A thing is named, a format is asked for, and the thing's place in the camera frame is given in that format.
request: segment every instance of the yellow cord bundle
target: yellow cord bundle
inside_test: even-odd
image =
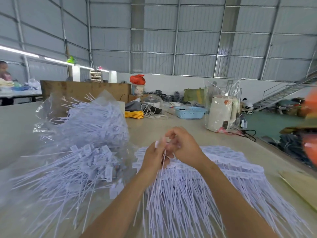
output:
[[[133,112],[125,111],[124,117],[125,118],[143,119],[144,113],[143,113],[143,111],[133,111]]]

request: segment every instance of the metal staircase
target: metal staircase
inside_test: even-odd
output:
[[[274,87],[271,87],[263,92],[262,100],[253,104],[253,107],[256,111],[260,111],[266,107],[271,107],[276,102],[284,99],[286,96],[293,94],[303,88],[310,87],[312,84],[317,82],[317,71],[307,75],[305,78],[297,81],[296,83],[278,87],[283,83],[279,83]]]

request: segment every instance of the metal wall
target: metal wall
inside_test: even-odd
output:
[[[59,60],[67,59],[67,46],[79,64],[90,66],[87,17],[86,0],[1,0],[0,45]],[[20,82],[66,80],[68,76],[65,65],[6,51],[0,50],[0,60],[9,63],[8,71]],[[88,70],[81,74],[85,79]]]
[[[315,70],[317,0],[90,0],[96,66],[295,81]]]

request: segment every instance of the tube light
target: tube light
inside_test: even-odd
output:
[[[103,71],[103,72],[106,72],[108,73],[109,71],[108,70],[105,70],[105,69],[98,69],[99,71]]]
[[[20,50],[17,50],[17,49],[13,49],[13,48],[9,48],[9,47],[0,46],[0,49],[1,50],[5,50],[5,51],[9,51],[9,52],[13,52],[13,53],[20,53],[20,54],[23,54],[23,55],[26,55],[26,56],[30,56],[30,57],[36,57],[36,58],[40,57],[39,55],[36,55],[36,54],[33,54],[33,53],[27,53],[27,52],[20,51]]]
[[[79,65],[80,68],[85,68],[85,69],[89,69],[89,70],[95,70],[94,68],[90,68],[90,67],[85,67],[85,66],[81,66]]]
[[[69,63],[69,62],[64,62],[64,61],[60,61],[60,60],[53,59],[53,58],[47,58],[47,57],[44,57],[44,58],[45,58],[47,61],[58,62],[58,63],[62,63],[62,64],[67,64],[67,65],[70,65],[70,66],[74,66],[74,64]]]

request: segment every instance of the person's left hand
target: person's left hand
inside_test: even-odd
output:
[[[164,163],[164,168],[170,163],[169,158],[163,158],[164,150],[166,146],[166,138],[160,139],[158,147],[155,147],[155,142],[152,143],[146,150],[142,166],[139,173],[145,174],[148,180],[148,186],[150,186],[156,178],[157,172],[162,168]],[[166,156],[173,157],[171,152],[167,152]]]

